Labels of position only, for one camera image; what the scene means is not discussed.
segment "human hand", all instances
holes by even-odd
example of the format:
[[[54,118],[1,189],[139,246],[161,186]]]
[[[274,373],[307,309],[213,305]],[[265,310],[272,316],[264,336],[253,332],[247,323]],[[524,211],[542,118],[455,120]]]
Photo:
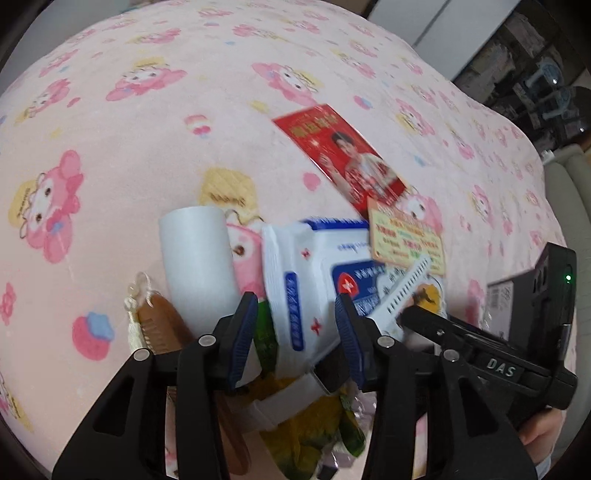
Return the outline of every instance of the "human hand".
[[[560,410],[548,408],[531,417],[519,430],[519,438],[536,465],[552,453],[563,422]]]

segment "wet wipes package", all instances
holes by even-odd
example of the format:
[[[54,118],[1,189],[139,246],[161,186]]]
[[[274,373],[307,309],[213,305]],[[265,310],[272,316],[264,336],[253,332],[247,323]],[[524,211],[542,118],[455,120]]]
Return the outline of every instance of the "wet wipes package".
[[[340,341],[337,293],[349,293],[359,314],[379,303],[385,267],[371,258],[364,220],[313,218],[263,228],[265,289],[278,342],[278,378],[299,377]]]

